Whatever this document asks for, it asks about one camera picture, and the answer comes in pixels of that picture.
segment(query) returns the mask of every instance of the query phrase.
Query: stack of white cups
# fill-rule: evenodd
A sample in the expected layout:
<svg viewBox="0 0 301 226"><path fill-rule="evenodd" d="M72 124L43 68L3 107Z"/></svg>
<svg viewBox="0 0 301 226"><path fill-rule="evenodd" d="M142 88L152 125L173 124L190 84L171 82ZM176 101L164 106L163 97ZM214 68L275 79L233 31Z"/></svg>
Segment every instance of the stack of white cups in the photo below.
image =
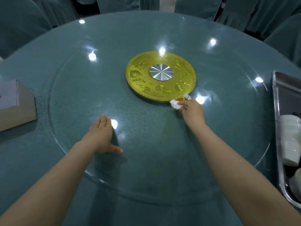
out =
<svg viewBox="0 0 301 226"><path fill-rule="evenodd" d="M301 119L282 115L279 121L283 164L297 167L301 156Z"/></svg>

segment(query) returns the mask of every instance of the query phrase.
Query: tissue box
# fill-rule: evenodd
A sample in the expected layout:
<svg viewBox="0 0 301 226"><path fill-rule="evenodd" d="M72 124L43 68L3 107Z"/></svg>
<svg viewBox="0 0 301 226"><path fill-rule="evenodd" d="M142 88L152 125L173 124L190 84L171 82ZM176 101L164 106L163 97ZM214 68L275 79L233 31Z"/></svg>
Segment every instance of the tissue box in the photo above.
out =
<svg viewBox="0 0 301 226"><path fill-rule="evenodd" d="M36 119L32 92L17 80L0 81L0 132Z"/></svg>

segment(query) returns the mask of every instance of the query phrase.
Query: gold disc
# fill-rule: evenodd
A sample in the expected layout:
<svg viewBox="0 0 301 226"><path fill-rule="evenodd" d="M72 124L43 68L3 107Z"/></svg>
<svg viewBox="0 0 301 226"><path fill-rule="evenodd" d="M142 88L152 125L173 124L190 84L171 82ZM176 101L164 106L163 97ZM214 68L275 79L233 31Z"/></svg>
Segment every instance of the gold disc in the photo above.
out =
<svg viewBox="0 0 301 226"><path fill-rule="evenodd" d="M150 75L150 68L164 64L173 70L173 76L166 81L156 80ZM168 102L189 94L196 83L193 67L185 59L173 53L149 51L135 56L126 67L126 80L139 95L154 101Z"/></svg>

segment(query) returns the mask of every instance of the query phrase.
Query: forearm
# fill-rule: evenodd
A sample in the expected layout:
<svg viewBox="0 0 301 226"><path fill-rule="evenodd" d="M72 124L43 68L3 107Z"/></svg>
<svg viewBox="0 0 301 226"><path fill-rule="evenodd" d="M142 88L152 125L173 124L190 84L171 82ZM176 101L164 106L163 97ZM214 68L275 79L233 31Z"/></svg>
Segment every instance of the forearm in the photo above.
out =
<svg viewBox="0 0 301 226"><path fill-rule="evenodd" d="M75 144L0 218L1 225L61 225L94 152Z"/></svg>
<svg viewBox="0 0 301 226"><path fill-rule="evenodd" d="M300 215L277 189L211 129L193 132L221 191L244 225L300 225Z"/></svg>

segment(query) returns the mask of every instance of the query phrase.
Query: silver center cap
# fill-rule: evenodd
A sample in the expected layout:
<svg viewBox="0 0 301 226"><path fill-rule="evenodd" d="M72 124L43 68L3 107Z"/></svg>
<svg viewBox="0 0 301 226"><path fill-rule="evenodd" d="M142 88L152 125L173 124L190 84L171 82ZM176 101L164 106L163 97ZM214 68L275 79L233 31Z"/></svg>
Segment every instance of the silver center cap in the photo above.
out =
<svg viewBox="0 0 301 226"><path fill-rule="evenodd" d="M173 77L173 70L164 64L155 64L150 68L150 75L159 81L167 81Z"/></svg>

